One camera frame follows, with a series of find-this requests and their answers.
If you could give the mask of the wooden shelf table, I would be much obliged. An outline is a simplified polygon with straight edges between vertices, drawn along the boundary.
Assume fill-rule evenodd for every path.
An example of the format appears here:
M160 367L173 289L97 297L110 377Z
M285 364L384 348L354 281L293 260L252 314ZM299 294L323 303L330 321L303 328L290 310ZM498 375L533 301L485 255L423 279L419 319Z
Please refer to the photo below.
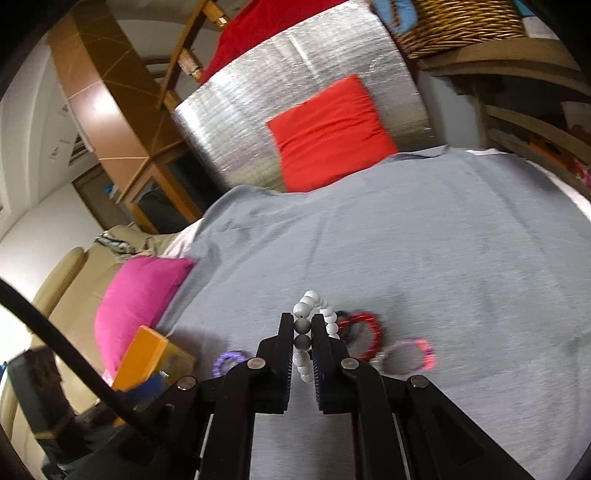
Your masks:
M494 40L418 65L475 103L485 147L530 160L590 197L590 76L562 42Z

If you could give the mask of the red cushion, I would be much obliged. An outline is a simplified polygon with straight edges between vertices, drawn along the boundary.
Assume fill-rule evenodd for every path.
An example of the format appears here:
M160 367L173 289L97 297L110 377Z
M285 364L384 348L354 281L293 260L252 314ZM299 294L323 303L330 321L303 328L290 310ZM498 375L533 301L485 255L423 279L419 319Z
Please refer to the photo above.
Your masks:
M284 186L310 192L399 152L359 76L336 81L269 122Z

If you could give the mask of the wicker basket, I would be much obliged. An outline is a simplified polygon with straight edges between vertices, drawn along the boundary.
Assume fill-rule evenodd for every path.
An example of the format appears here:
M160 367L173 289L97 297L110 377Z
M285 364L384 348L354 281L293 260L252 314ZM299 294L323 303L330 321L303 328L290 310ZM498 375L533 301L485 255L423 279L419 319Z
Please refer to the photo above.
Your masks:
M393 33L398 47L419 59L477 43L526 37L513 1L413 1L417 20Z

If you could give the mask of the white bed sheet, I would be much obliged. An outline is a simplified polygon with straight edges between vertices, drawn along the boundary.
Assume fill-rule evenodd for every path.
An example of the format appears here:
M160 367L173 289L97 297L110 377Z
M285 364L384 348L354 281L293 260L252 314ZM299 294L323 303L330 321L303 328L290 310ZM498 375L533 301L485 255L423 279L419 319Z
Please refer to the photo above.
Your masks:
M166 247L161 257L184 258L188 254L195 237L197 237L201 222L202 219L199 219L180 231Z

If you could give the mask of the orange cardboard box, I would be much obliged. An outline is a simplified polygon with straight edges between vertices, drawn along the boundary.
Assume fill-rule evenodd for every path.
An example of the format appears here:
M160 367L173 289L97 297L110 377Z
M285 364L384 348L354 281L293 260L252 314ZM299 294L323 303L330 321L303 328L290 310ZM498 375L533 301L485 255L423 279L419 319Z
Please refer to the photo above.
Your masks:
M114 390L130 390L150 377L160 377L165 385L190 375L195 357L155 330L141 326L129 345L114 377Z

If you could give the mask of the blue cloth in basket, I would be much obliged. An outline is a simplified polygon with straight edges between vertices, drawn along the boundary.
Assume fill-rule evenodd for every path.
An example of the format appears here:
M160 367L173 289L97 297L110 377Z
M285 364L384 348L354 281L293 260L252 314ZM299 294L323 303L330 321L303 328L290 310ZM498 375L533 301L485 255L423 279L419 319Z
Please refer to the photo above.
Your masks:
M382 22L396 35L403 35L418 23L412 0L374 0L372 7Z

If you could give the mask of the magenta pillow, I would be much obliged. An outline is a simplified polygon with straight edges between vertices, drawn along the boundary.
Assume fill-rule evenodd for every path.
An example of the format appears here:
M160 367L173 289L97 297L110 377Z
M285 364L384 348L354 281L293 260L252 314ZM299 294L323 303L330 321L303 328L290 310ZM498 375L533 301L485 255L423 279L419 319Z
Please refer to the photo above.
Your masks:
M190 258L134 256L125 261L97 308L94 336L103 366L115 376L136 331L155 326L193 269Z

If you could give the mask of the wooden cabinet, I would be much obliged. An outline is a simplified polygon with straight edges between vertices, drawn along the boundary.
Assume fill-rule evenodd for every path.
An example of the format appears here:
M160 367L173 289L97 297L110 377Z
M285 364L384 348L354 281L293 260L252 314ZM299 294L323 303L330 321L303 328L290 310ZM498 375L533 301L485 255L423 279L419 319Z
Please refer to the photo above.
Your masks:
M179 144L149 159L121 200L141 230L172 234L204 216L222 193L204 159Z

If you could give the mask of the beige leather sofa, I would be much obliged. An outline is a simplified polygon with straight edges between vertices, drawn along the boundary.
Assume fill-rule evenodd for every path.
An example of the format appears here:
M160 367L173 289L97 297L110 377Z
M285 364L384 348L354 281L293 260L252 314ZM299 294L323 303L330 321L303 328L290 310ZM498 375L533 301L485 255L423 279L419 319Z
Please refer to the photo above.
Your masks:
M153 247L162 254L177 234L150 235L128 227L114 226L104 233L123 240L135 248ZM94 242L87 250L70 249L56 264L36 293L32 305L75 346L86 361L100 374L105 371L94 337L95 313L107 287L120 268L118 258L105 246ZM97 396L56 357L62 378L62 389L75 413L95 404ZM46 479L42 472L45 458L5 373L1 392L1 426L21 461L35 479Z

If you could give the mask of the grey blanket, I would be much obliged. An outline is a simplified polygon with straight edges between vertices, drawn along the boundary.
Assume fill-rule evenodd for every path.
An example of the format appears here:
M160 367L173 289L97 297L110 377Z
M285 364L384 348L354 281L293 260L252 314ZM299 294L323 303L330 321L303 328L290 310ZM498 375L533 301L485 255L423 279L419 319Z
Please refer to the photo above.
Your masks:
M310 193L252 186L206 212L157 328L206 379L308 290L431 343L430 379L538 479L590 442L589 204L526 161L398 154Z

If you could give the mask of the silver foil insulation panel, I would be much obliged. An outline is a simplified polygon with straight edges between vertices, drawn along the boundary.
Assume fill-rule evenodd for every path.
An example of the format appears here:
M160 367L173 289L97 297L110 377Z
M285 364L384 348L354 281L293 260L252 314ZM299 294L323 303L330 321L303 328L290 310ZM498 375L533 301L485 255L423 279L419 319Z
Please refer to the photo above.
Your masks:
M283 192L280 153L267 121L351 74L363 81L401 150L435 145L407 64L363 1L343 2L242 54L181 102L172 118L222 186Z

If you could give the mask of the red blanket on railing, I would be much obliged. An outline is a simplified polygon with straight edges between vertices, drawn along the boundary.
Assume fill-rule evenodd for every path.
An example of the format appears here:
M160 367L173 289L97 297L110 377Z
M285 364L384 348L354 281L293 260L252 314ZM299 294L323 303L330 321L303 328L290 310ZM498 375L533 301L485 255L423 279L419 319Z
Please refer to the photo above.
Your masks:
M200 84L245 52L301 21L329 10L344 0L259 0L250 1L222 30L214 57L200 78Z

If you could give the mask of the striped cloth on sofa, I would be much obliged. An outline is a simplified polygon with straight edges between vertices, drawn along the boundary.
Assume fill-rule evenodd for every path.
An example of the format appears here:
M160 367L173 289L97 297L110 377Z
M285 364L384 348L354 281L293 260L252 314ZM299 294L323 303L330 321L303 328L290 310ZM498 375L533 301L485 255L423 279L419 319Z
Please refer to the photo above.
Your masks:
M145 244L142 248L134 247L131 243L111 235L108 231L100 233L94 243L107 248L114 256L126 259L133 256L153 256L153 250Z

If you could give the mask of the wooden stair railing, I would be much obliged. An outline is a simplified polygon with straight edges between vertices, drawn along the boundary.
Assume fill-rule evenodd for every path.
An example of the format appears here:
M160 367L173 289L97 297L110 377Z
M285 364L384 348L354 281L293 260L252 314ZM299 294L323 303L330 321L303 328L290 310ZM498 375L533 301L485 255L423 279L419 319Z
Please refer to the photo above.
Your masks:
M215 1L199 0L188 16L182 33L170 55L169 64L160 83L160 93L156 102L158 109L172 112L181 102L175 92L180 74L199 82L204 73L204 65L191 51L193 42L205 23L212 23L219 30L229 23L229 17Z

